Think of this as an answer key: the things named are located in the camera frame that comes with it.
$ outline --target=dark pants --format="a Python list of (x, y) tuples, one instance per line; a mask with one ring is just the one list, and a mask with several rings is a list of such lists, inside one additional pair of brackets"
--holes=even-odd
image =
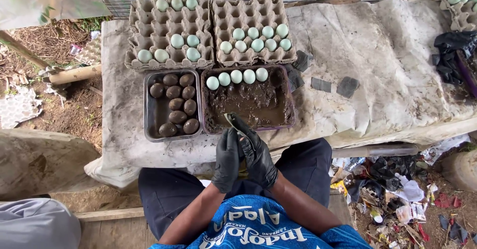
[[(325, 139), (319, 138), (290, 146), (283, 151), (275, 166), (296, 187), (328, 207), (331, 147)], [(158, 240), (171, 222), (204, 189), (195, 176), (171, 168), (143, 168), (138, 183), (144, 215)], [(237, 180), (225, 199), (242, 194), (273, 199), (269, 191), (251, 180)]]

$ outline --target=egg carton stack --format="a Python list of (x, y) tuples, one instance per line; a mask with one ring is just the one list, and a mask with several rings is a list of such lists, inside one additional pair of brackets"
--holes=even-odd
[(224, 67), (297, 59), (283, 0), (212, 0), (212, 14), (217, 61)]
[(209, 0), (134, 0), (125, 65), (137, 72), (214, 64)]
[(477, 28), (477, 0), (436, 0), (442, 10), (452, 15), (450, 29), (453, 31), (472, 31)]
[(81, 63), (93, 66), (101, 63), (101, 34), (87, 43), (75, 56)]

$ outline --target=blue jersey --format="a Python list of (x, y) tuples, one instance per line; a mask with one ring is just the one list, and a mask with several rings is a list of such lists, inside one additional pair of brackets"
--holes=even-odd
[(274, 200), (239, 195), (225, 200), (207, 230), (190, 245), (154, 244), (150, 249), (184, 248), (350, 248), (371, 247), (350, 226), (332, 228), (319, 237), (301, 227)]

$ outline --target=black glove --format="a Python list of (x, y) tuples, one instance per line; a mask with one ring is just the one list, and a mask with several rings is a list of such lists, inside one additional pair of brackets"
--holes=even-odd
[(268, 146), (251, 129), (239, 129), (246, 137), (241, 137), (240, 146), (245, 155), (248, 178), (265, 189), (271, 188), (278, 178), (278, 169), (271, 160)]
[(212, 184), (221, 193), (230, 192), (232, 185), (239, 176), (238, 143), (237, 131), (233, 128), (224, 130), (220, 141), (218, 141), (215, 174), (212, 177)]

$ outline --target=metal tray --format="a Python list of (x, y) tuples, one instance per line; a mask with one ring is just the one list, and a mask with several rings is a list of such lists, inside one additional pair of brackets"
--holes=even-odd
[[(285, 129), (285, 128), (293, 127), (295, 125), (295, 121), (296, 121), (295, 105), (294, 105), (293, 96), (291, 95), (291, 90), (290, 90), (290, 87), (289, 87), (287, 69), (285, 69), (282, 65), (255, 65), (255, 66), (229, 67), (229, 68), (218, 68), (218, 69), (204, 70), (202, 72), (202, 74), (200, 75), (200, 77), (201, 77), (201, 81), (200, 81), (201, 98), (202, 98), (202, 102), (204, 103), (204, 105), (202, 106), (202, 116), (203, 116), (202, 121), (205, 122), (206, 119), (207, 119), (206, 118), (207, 112), (206, 112), (206, 104), (205, 104), (205, 94), (203, 92), (205, 92), (205, 90), (208, 89), (208, 88), (206, 88), (205, 83), (206, 83), (207, 77), (209, 75), (217, 74), (217, 73), (220, 73), (220, 72), (230, 73), (235, 69), (238, 69), (241, 72), (243, 72), (246, 69), (256, 70), (256, 69), (261, 68), (261, 67), (263, 67), (265, 69), (279, 68), (279, 69), (282, 70), (282, 72), (283, 72), (282, 86), (285, 86), (285, 97), (291, 105), (291, 122), (290, 122), (290, 124), (285, 124), (285, 125), (277, 125), (277, 126), (273, 126), (273, 127), (259, 127), (259, 128), (252, 128), (252, 129), (255, 130), (255, 131), (260, 131), (260, 130), (278, 130), (278, 129)], [(207, 127), (205, 125), (203, 126), (203, 129), (204, 129), (204, 132), (207, 133), (207, 134), (221, 134), (222, 133), (222, 131), (211, 132), (211, 131), (207, 130)]]
[[(152, 97), (149, 94), (149, 88), (159, 81), (167, 74), (176, 74), (179, 78), (185, 74), (193, 74), (196, 78), (195, 88), (196, 95), (193, 100), (197, 103), (197, 111), (194, 116), (188, 117), (190, 119), (197, 119), (199, 121), (199, 128), (194, 134), (185, 134), (182, 131), (182, 125), (177, 125), (177, 133), (172, 137), (162, 137), (159, 135), (159, 127), (162, 124), (169, 122), (169, 114), (172, 110), (169, 109), (169, 98), (165, 95), (159, 99)], [(200, 90), (200, 76), (195, 70), (175, 69), (175, 70), (156, 70), (146, 75), (144, 78), (144, 135), (150, 142), (168, 142), (182, 139), (189, 139), (198, 136), (202, 132), (202, 97)]]

